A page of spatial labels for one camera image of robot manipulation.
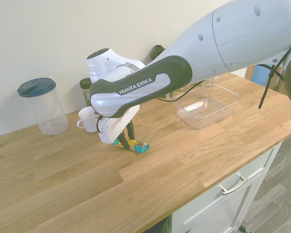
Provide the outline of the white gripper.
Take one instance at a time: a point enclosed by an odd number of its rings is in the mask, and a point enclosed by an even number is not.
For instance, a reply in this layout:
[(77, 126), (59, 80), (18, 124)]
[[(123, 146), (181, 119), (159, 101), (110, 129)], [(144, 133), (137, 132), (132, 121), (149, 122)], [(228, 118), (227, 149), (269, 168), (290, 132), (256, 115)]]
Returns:
[(139, 105), (129, 108), (120, 118), (107, 118), (98, 121), (97, 131), (100, 140), (105, 144), (112, 144), (118, 137), (118, 141), (123, 148), (129, 150), (129, 143), (125, 138), (125, 128), (128, 132), (129, 139), (135, 140), (134, 125), (132, 122), (133, 117), (139, 111)]

